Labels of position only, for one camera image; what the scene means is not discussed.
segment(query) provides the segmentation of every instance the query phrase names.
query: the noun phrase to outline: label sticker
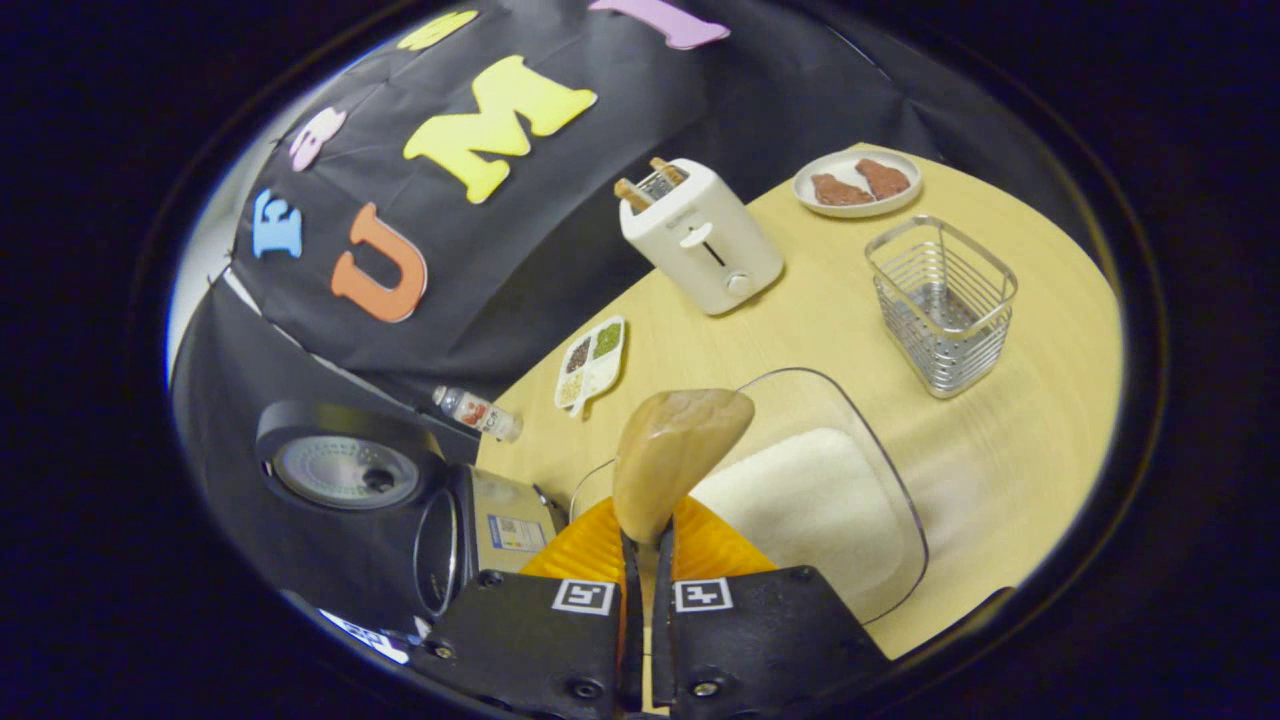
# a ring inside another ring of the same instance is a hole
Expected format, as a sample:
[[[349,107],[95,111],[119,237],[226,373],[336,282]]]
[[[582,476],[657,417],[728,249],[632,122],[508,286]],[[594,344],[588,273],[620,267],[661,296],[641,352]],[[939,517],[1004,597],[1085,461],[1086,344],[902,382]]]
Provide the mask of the label sticker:
[[[561,580],[552,610],[582,615],[608,615],[613,607],[613,583]]]
[[[489,515],[489,536],[498,550],[538,552],[547,547],[543,527],[529,520]]]
[[[390,657],[396,662],[399,662],[401,665],[408,662],[408,653],[392,644],[392,639],[388,638],[387,635],[381,633],[375,633],[372,630],[366,630],[365,628],[348,623],[326,610],[320,610],[320,614],[328,618],[334,625],[338,625],[343,630],[347,630],[347,634],[349,634],[351,637],[367,644],[369,647],[376,650],[378,652],[385,655],[387,657]]]
[[[733,598],[728,594],[728,580],[681,580],[676,588],[676,612],[703,612],[707,610],[728,610]]]

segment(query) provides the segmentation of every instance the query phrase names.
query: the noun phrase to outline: bottle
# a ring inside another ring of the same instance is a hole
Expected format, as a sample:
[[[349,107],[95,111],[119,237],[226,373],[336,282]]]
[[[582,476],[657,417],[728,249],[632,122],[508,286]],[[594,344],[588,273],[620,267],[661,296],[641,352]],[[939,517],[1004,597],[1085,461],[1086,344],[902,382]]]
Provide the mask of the bottle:
[[[449,418],[481,433],[489,433],[499,442],[515,442],[520,437],[522,427],[520,418],[460,387],[439,386],[431,393],[431,400]]]

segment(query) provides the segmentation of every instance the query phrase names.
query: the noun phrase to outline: felt letter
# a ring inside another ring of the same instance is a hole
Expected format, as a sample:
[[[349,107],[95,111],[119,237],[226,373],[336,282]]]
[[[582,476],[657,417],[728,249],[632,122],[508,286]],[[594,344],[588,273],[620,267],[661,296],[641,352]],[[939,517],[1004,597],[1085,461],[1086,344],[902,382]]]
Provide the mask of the felt letter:
[[[535,136],[561,129],[595,104],[590,90],[570,90],[525,67],[520,55],[489,65],[471,83],[480,111],[436,115],[428,119],[404,143],[404,158],[425,155],[467,186],[467,200],[484,202],[511,173],[504,160],[485,161],[476,151],[526,155],[525,137],[516,113],[529,118]]]
[[[401,50],[425,50],[453,35],[453,31],[470,23],[477,14],[479,13],[475,10],[466,10],[465,13],[445,13],[406,35],[404,40],[396,44],[396,47],[399,47]]]
[[[302,213],[297,208],[291,211],[283,200],[271,200],[266,188],[253,200],[253,258],[271,250],[302,255]]]
[[[338,128],[347,119],[347,113],[339,113],[333,108],[325,108],[316,113],[316,117],[302,126],[302,131],[293,138],[289,146],[289,156],[293,158],[293,172],[301,173],[320,154],[320,146],[338,135]]]
[[[417,246],[379,220],[376,211],[372,202],[360,209],[351,224],[351,242],[367,242],[390,258],[401,269],[399,284],[383,287],[357,268],[356,256],[347,251],[338,258],[329,287],[334,295],[349,299],[379,320],[398,323],[413,314],[426,292],[426,259]]]
[[[667,36],[667,47],[692,50],[728,37],[728,28],[690,15],[662,0],[596,0],[588,10],[617,10]]]

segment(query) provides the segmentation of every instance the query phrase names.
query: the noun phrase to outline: toaster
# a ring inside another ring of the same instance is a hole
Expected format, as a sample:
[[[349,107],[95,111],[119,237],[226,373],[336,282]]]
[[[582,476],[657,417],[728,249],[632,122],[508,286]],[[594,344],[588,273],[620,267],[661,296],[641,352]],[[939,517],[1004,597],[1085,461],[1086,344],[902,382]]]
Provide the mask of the toaster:
[[[782,274],[782,254],[714,170],[684,158],[652,165],[614,187],[622,236],[703,313],[727,313]]]

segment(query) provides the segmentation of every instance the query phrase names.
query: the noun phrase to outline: white powder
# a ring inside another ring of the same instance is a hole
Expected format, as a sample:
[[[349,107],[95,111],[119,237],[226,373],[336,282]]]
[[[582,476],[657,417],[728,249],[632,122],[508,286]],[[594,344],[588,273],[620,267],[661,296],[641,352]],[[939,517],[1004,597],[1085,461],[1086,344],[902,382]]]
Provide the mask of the white powder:
[[[724,468],[691,493],[780,568],[813,565],[860,619],[897,603],[923,548],[905,498],[858,443],[818,428]]]

